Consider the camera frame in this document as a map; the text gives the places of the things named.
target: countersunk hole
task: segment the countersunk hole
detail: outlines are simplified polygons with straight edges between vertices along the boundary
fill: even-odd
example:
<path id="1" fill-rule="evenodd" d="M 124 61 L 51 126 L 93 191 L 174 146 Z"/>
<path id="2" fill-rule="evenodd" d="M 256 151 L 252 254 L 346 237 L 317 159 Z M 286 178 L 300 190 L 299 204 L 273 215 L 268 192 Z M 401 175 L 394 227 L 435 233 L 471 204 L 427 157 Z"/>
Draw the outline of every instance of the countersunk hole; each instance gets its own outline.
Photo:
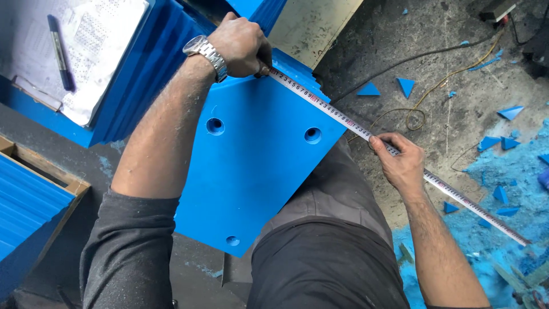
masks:
<path id="1" fill-rule="evenodd" d="M 206 122 L 206 130 L 212 135 L 221 135 L 225 131 L 225 125 L 220 119 L 210 118 Z"/>
<path id="2" fill-rule="evenodd" d="M 227 237 L 227 245 L 238 246 L 238 244 L 240 244 L 240 239 L 238 239 L 236 236 Z"/>
<path id="3" fill-rule="evenodd" d="M 322 132 L 319 128 L 310 128 L 305 131 L 305 141 L 309 144 L 317 144 L 322 138 Z"/>

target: black cable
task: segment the black cable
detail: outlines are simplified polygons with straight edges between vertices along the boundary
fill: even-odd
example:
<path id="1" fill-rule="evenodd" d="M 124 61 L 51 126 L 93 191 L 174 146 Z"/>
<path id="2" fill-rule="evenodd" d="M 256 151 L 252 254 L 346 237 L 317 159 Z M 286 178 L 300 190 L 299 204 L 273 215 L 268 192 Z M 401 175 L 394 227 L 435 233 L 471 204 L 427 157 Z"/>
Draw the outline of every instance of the black cable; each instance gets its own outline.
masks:
<path id="1" fill-rule="evenodd" d="M 534 35 L 532 35 L 531 38 L 529 38 L 528 40 L 524 41 L 524 42 L 520 42 L 518 40 L 518 35 L 517 35 L 517 27 L 515 25 L 515 22 L 514 22 L 514 19 L 513 19 L 513 15 L 511 15 L 511 13 L 509 13 L 509 19 L 511 19 L 511 23 L 513 24 L 512 26 L 512 29 L 513 29 L 513 33 L 514 33 L 514 36 L 515 36 L 515 41 L 517 42 L 517 45 L 518 46 L 522 46 L 528 42 L 530 42 L 530 40 L 532 38 L 534 38 L 536 35 L 538 35 L 540 33 L 540 31 L 544 28 L 544 25 L 545 25 L 545 22 L 547 21 L 547 13 L 549 12 L 549 3 L 547 4 L 547 8 L 545 9 L 545 14 L 544 14 L 544 17 L 543 19 L 541 20 L 541 24 L 540 24 L 540 27 L 536 30 L 536 32 L 534 33 Z"/>
<path id="2" fill-rule="evenodd" d="M 431 55 L 431 54 L 437 54 L 437 53 L 443 53 L 443 52 L 448 52 L 448 51 L 453 51 L 454 49 L 460 49 L 460 48 L 467 48 L 467 47 L 473 47 L 475 45 L 478 45 L 478 44 L 481 44 L 483 42 L 486 42 L 488 41 L 489 39 L 491 39 L 495 34 L 497 33 L 497 31 L 494 31 L 494 33 L 490 34 L 489 36 L 477 41 L 477 42 L 473 42 L 473 43 L 470 43 L 470 44 L 465 44 L 465 45 L 458 45 L 458 46 L 453 46 L 453 47 L 448 47 L 448 48 L 442 48 L 442 49 L 437 49 L 436 51 L 430 51 L 430 52 L 424 52 L 424 53 L 421 53 L 421 54 L 418 54 L 418 55 L 415 55 L 415 56 L 412 56 L 412 57 L 409 57 L 409 58 L 406 58 L 404 60 L 401 60 L 391 66 L 389 66 L 388 68 L 385 68 L 373 75 L 370 75 L 369 77 L 363 79 L 362 81 L 360 81 L 357 85 L 353 86 L 350 90 L 347 90 L 345 91 L 342 95 L 340 95 L 339 97 L 336 97 L 335 99 L 331 100 L 330 101 L 330 104 L 335 104 L 336 102 L 340 101 L 341 99 L 343 99 L 344 97 L 348 96 L 349 94 L 351 94 L 352 92 L 354 92 L 355 90 L 357 90 L 358 88 L 362 87 L 362 85 L 364 85 L 365 83 L 369 82 L 370 80 L 372 80 L 373 78 L 375 77 L 378 77 L 380 75 L 382 75 L 383 73 L 387 72 L 388 70 L 394 68 L 394 67 L 397 67 L 399 65 L 401 65 L 402 63 L 405 63 L 405 62 L 408 62 L 408 61 L 412 61 L 414 59 L 417 59 L 419 57 L 423 57 L 423 56 L 427 56 L 427 55 Z"/>

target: dark gray sleeve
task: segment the dark gray sleeve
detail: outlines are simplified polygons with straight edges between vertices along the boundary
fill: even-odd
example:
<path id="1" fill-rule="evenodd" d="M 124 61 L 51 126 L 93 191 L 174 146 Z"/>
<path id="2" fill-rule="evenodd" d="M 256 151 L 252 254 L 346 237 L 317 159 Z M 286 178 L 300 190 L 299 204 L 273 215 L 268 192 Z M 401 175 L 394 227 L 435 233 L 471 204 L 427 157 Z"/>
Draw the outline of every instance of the dark gray sleeve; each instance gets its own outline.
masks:
<path id="1" fill-rule="evenodd" d="M 83 308 L 173 308 L 170 256 L 178 198 L 109 190 L 80 258 Z"/>

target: wooden frame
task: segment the wooden frame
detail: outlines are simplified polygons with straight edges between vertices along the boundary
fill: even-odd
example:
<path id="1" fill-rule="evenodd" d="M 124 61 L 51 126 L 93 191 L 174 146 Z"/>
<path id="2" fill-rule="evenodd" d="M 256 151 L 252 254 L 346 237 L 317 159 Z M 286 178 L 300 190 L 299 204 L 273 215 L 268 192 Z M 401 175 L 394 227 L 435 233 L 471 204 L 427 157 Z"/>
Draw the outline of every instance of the wooden frame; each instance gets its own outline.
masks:
<path id="1" fill-rule="evenodd" d="M 13 162 L 15 162 L 17 165 L 29 170 L 30 172 L 34 173 L 37 177 L 40 177 L 42 179 L 45 179 L 46 181 L 54 184 L 55 186 L 63 189 L 64 191 L 70 193 L 74 196 L 72 201 L 69 204 L 69 207 L 65 214 L 63 215 L 63 218 L 49 237 L 48 241 L 44 245 L 44 248 L 40 252 L 40 255 L 38 255 L 38 258 L 36 259 L 34 265 L 32 266 L 30 272 L 42 261 L 46 253 L 48 252 L 49 248 L 51 247 L 53 241 L 59 235 L 61 232 L 63 226 L 69 220 L 70 216 L 72 215 L 74 209 L 80 203 L 80 200 L 84 197 L 84 194 L 88 191 L 90 184 L 70 173 L 67 173 L 57 165 L 53 164 L 52 162 L 48 161 L 44 157 L 40 156 L 38 153 L 28 149 L 24 148 L 22 146 L 19 146 L 15 144 L 14 142 L 6 139 L 5 137 L 0 135 L 0 156 L 5 156 L 11 159 Z M 51 175 L 52 177 L 58 179 L 61 183 L 67 184 L 66 187 L 62 187 L 53 181 L 47 179 L 46 177 L 38 174 L 33 169 L 21 164 L 18 160 L 24 161 L 25 163 L 35 167 L 36 169 L 39 169 L 43 171 L 46 174 Z"/>

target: black marker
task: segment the black marker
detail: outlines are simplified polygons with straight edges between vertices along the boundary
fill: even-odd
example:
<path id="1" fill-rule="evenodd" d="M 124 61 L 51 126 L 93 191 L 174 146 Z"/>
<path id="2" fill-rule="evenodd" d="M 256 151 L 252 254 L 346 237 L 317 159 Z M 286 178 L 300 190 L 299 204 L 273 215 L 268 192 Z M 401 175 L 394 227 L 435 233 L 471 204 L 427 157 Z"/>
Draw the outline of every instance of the black marker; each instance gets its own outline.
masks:
<path id="1" fill-rule="evenodd" d="M 59 26 L 57 25 L 57 19 L 54 16 L 48 15 L 49 31 L 52 34 L 53 48 L 55 49 L 55 57 L 57 58 L 57 65 L 59 66 L 59 72 L 61 73 L 61 81 L 63 82 L 63 88 L 67 91 L 74 90 L 74 84 L 67 65 L 65 62 L 65 55 L 63 54 L 63 48 L 61 47 L 61 40 L 59 39 Z"/>

